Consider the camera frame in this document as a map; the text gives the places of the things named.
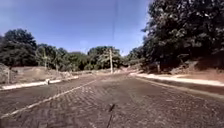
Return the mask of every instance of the asphalt road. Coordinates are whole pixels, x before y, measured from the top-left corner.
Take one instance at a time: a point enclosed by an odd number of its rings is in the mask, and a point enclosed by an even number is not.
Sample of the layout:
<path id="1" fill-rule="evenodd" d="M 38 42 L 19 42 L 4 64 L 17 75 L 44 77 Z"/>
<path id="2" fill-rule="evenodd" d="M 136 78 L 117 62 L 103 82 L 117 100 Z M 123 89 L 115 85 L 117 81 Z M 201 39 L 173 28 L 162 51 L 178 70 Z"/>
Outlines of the asphalt road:
<path id="1" fill-rule="evenodd" d="M 224 128 L 224 101 L 124 74 L 0 91 L 0 128 L 106 128 L 111 115 L 110 128 Z"/>

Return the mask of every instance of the green tree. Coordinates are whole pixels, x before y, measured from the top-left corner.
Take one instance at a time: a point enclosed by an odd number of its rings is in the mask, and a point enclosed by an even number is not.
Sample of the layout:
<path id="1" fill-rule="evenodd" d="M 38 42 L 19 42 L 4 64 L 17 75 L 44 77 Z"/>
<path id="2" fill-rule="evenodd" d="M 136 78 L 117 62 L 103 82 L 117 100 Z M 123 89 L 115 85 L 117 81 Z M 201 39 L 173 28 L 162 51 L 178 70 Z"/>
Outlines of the green tree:
<path id="1" fill-rule="evenodd" d="M 56 68 L 57 49 L 56 47 L 39 44 L 36 50 L 36 60 L 39 66 L 45 66 L 45 68 Z"/>
<path id="2" fill-rule="evenodd" d="M 222 0 L 155 0 L 144 29 L 146 63 L 178 65 L 178 56 L 195 58 L 220 50 L 224 41 Z"/>
<path id="3" fill-rule="evenodd" d="M 90 63 L 94 65 L 94 69 L 106 69 L 110 67 L 110 49 L 112 50 L 114 67 L 120 67 L 121 55 L 118 49 L 112 46 L 98 46 L 91 48 L 88 52 Z"/>
<path id="4" fill-rule="evenodd" d="M 7 66 L 35 66 L 36 42 L 26 30 L 9 30 L 1 38 L 0 63 Z"/>

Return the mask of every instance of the sky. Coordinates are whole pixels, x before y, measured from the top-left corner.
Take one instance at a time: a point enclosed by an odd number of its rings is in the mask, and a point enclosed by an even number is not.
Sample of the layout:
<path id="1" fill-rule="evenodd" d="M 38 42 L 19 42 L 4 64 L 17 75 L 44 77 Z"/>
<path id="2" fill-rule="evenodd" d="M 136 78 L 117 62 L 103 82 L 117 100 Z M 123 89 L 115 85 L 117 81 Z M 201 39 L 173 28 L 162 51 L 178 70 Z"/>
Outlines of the sky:
<path id="1" fill-rule="evenodd" d="M 112 45 L 122 55 L 142 44 L 150 0 L 0 0 L 0 34 L 27 29 L 37 43 L 68 51 Z"/>

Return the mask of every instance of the curb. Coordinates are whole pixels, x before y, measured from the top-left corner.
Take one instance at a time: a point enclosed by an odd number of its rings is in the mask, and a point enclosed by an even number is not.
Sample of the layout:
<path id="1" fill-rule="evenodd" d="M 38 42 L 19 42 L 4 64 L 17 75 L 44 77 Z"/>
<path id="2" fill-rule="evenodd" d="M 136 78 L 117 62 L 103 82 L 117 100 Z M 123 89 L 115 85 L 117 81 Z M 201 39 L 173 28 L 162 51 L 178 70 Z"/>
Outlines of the curb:
<path id="1" fill-rule="evenodd" d="M 15 84 L 15 85 L 2 86 L 0 91 L 12 90 L 12 89 L 17 89 L 17 88 L 26 88 L 26 87 L 48 85 L 48 84 L 55 84 L 55 83 L 60 83 L 60 82 L 64 82 L 64 81 L 74 80 L 74 79 L 78 79 L 78 76 L 75 76 L 75 77 L 72 77 L 72 78 L 68 78 L 68 79 L 63 79 L 63 80 L 49 80 L 49 79 L 46 79 L 45 81 L 41 81 L 41 82 L 33 82 L 33 83 L 24 83 L 24 84 Z"/>
<path id="2" fill-rule="evenodd" d="M 172 87 L 183 87 L 203 92 L 209 92 L 218 95 L 224 95 L 224 83 L 210 80 L 193 80 L 185 78 L 159 77 L 156 75 L 131 73 L 130 76 L 154 81 L 158 83 L 168 84 Z"/>

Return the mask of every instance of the foliage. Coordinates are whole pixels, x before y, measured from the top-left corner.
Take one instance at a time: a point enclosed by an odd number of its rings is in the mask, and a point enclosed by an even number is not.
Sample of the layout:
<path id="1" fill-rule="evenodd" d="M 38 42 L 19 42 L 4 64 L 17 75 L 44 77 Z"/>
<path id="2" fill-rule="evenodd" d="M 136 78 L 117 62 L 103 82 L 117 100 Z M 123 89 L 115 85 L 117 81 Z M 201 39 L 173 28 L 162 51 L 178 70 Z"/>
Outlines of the foliage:
<path id="1" fill-rule="evenodd" d="M 9 30 L 1 39 L 0 63 L 7 66 L 36 65 L 36 42 L 33 36 L 25 30 Z"/>
<path id="2" fill-rule="evenodd" d="M 149 14 L 143 44 L 146 65 L 175 66 L 182 55 L 192 59 L 223 48 L 222 0 L 155 0 Z"/>
<path id="3" fill-rule="evenodd" d="M 128 65 L 139 64 L 143 58 L 143 47 L 133 48 L 130 53 L 127 55 Z"/>
<path id="4" fill-rule="evenodd" d="M 94 69 L 110 67 L 110 49 L 112 51 L 113 66 L 115 68 L 121 66 L 121 55 L 118 49 L 112 46 L 98 46 L 90 49 L 88 52 L 90 63 L 94 65 Z"/>
<path id="5" fill-rule="evenodd" d="M 113 65 L 119 68 L 122 57 L 112 46 L 98 46 L 82 52 L 67 52 L 48 44 L 36 44 L 31 33 L 23 29 L 9 30 L 0 36 L 0 63 L 7 66 L 45 66 L 58 71 L 80 71 L 110 68 L 110 49 Z"/>

